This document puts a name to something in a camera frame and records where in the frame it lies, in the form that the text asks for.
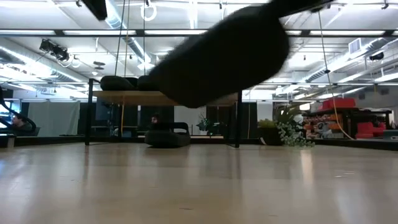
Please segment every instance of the ductwork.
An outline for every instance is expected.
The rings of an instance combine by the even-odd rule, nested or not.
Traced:
[[[388,45],[394,43],[396,38],[390,37],[390,38],[378,38],[378,39],[362,39],[362,48],[361,51],[358,53],[351,54],[348,50],[343,52],[342,54],[337,55],[336,57],[333,57],[332,59],[327,60],[328,64],[328,69],[330,72],[337,71],[355,61],[359,58],[364,58],[371,56],[372,54],[377,53],[377,51],[387,47]],[[317,78],[320,78],[324,75],[325,73],[326,66],[322,65],[319,66],[318,68],[315,68],[311,71],[309,71],[309,75],[306,77],[302,78],[299,82],[307,82],[310,83]],[[291,92],[295,89],[297,89],[298,86],[285,86],[283,89],[278,90],[277,94],[283,94],[287,92]]]
[[[23,63],[28,63],[26,60],[34,62],[37,59],[40,59],[36,65],[38,68],[43,68],[44,70],[53,70],[58,73],[58,76],[67,77],[72,82],[88,81],[88,78],[84,77],[83,75],[80,75],[79,73],[76,73],[68,68],[63,68],[58,63],[55,63],[45,57],[40,56],[37,53],[27,50],[25,47],[22,47],[15,42],[7,40],[5,38],[0,38],[0,49],[7,52],[7,54],[11,54],[15,58],[18,58],[20,61],[23,61]]]
[[[364,40],[367,41],[367,43],[362,42],[362,44],[364,44],[364,47],[362,51],[360,51],[359,55],[358,54],[352,55],[347,50],[345,53],[341,54],[340,56],[333,57],[332,59],[328,60],[327,64],[330,72],[334,72],[340,68],[343,68],[344,66],[347,66],[348,64],[354,62],[356,59],[360,57],[368,57],[376,53],[378,50],[392,43],[395,40],[395,38],[378,38],[376,40],[373,39],[370,41],[369,39],[364,39]],[[319,77],[326,75],[325,70],[326,66],[324,65],[322,65],[320,68],[311,70],[310,74],[304,78],[304,81],[309,83],[316,80]]]
[[[121,15],[116,8],[116,3],[114,0],[106,0],[106,10],[108,11],[108,17],[106,18],[105,22],[110,26],[112,29],[127,29],[127,26],[121,20]],[[125,43],[131,48],[131,50],[135,53],[138,59],[144,63],[151,63],[155,64],[155,57],[149,56],[147,53],[144,52],[144,49],[138,44],[138,42],[133,37],[122,37]]]
[[[358,73],[356,73],[354,75],[350,75],[349,77],[347,77],[349,79],[344,78],[344,79],[341,79],[338,82],[344,83],[346,80],[353,80],[354,78],[359,78],[359,77],[361,77],[363,75],[368,75],[368,74],[370,74],[372,72],[378,71],[378,70],[383,69],[383,68],[384,69],[387,68],[388,73],[391,73],[392,71],[395,70],[394,69],[394,65],[397,64],[397,63],[398,63],[398,58],[395,58],[395,59],[389,60],[389,61],[387,61],[385,63],[381,63],[380,65],[375,65],[373,67],[370,67],[369,69],[364,70],[362,72],[358,72]],[[347,87],[347,86],[336,86],[336,87],[333,87],[333,89],[337,89],[337,88],[340,89],[340,90],[351,90],[351,89],[353,89],[352,86],[349,86],[349,87]],[[302,96],[302,95],[300,95],[299,97],[296,96],[294,99],[295,100],[304,100],[304,99],[309,98],[309,97],[313,98],[314,96],[317,96],[317,95],[319,95],[319,94],[321,94],[324,91],[329,90],[329,89],[330,89],[330,87],[320,88],[320,89],[317,89],[314,92],[307,93],[305,96]]]

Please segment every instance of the wooden table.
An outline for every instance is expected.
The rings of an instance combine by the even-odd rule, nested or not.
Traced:
[[[86,117],[86,140],[85,144],[90,145],[90,137],[91,137],[91,116],[92,116],[92,102],[93,96],[96,96],[99,99],[104,100],[107,103],[114,103],[117,105],[140,105],[140,106],[178,106],[179,104],[174,102],[173,100],[167,98],[163,93],[159,91],[93,91],[93,82],[98,82],[97,80],[90,79],[89,80],[89,89],[88,89],[88,110]],[[236,132],[234,138],[233,147],[239,147],[240,135],[241,135],[241,111],[242,111],[242,92],[234,93],[228,96],[224,96],[220,99],[217,99],[211,103],[208,103],[207,106],[225,106],[233,109],[233,106],[236,104]],[[232,111],[229,113],[228,119],[228,127],[230,127],[232,121]],[[229,128],[227,133],[227,140],[229,140]]]
[[[101,98],[108,103],[120,105],[141,106],[178,106],[179,104],[167,98],[159,91],[93,91],[93,96]],[[207,106],[231,106],[238,101],[238,94],[224,96]]]

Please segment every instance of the black blurry object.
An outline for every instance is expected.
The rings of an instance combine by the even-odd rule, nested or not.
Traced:
[[[129,81],[129,83],[134,86],[135,88],[137,88],[138,85],[138,78],[134,78],[134,77],[126,77],[125,78],[127,81]]]
[[[159,91],[156,82],[153,82],[148,75],[143,75],[138,78],[137,87],[139,91]]]
[[[149,74],[170,99],[197,108],[275,75],[289,54],[289,39],[279,18],[324,3],[274,0],[234,12],[200,38],[190,37]]]
[[[145,134],[145,143],[156,148],[176,148],[187,146],[191,142],[187,123],[157,123]]]
[[[127,79],[114,75],[104,76],[100,81],[100,86],[104,91],[136,90],[136,88]]]
[[[105,0],[82,0],[87,8],[94,14],[99,21],[103,21],[107,18],[108,13],[106,11]]]

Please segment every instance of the shelf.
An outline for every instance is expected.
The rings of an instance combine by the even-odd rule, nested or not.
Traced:
[[[178,106],[179,104],[167,98],[159,91],[94,91],[93,96],[108,103],[141,106]],[[207,106],[231,106],[238,100],[238,94],[224,96]]]

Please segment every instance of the ceiling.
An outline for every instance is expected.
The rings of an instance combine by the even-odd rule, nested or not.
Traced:
[[[223,9],[220,9],[219,0],[152,0],[151,6],[144,10],[146,17],[151,17],[156,8],[153,20],[145,21],[141,16],[141,7],[144,1],[138,0],[107,0],[112,2],[123,18],[123,24],[128,29],[207,29],[222,20],[228,14],[248,6],[250,4],[260,4],[266,0],[223,0]],[[377,0],[345,0],[335,1],[329,9],[324,9],[320,13],[323,29],[397,29],[398,28],[398,0],[387,0],[389,7],[381,9],[384,1]],[[2,29],[110,29],[107,22],[99,22],[83,4],[82,7],[76,5],[75,0],[0,0],[0,24]],[[286,29],[319,29],[318,14],[301,12],[289,17],[282,18]],[[27,55],[35,54],[43,56],[39,50],[43,37],[0,37],[6,39],[19,47],[20,53]],[[137,43],[144,49],[145,53],[156,55],[160,59],[167,55],[167,52],[180,44],[184,37],[135,37]],[[290,38],[291,54],[286,61],[282,71],[269,82],[301,82],[316,68],[321,68],[326,61],[333,60],[339,55],[348,51],[348,44],[356,38]],[[63,66],[63,73],[72,73],[79,76],[78,80],[86,82],[87,78],[100,79],[104,75],[116,75],[127,77],[139,77],[144,71],[139,68],[142,63],[136,53],[126,45],[125,41],[117,37],[51,37],[50,40],[68,49],[71,58],[66,63],[59,63],[51,56],[44,55],[38,62],[46,65],[51,64],[53,70]],[[395,58],[395,45],[385,49],[386,59]],[[103,70],[94,69],[94,61],[103,62]],[[365,59],[356,58],[352,63],[344,67],[339,67],[332,71],[336,77],[345,78],[352,74],[365,70]],[[382,61],[369,62],[371,66],[376,66]],[[351,82],[365,82],[370,78],[368,74],[360,80],[350,80]],[[7,81],[8,77],[0,78],[0,82]],[[259,86],[258,89],[276,90],[286,86]],[[303,91],[318,91],[317,86],[293,89],[290,93],[300,94]]]

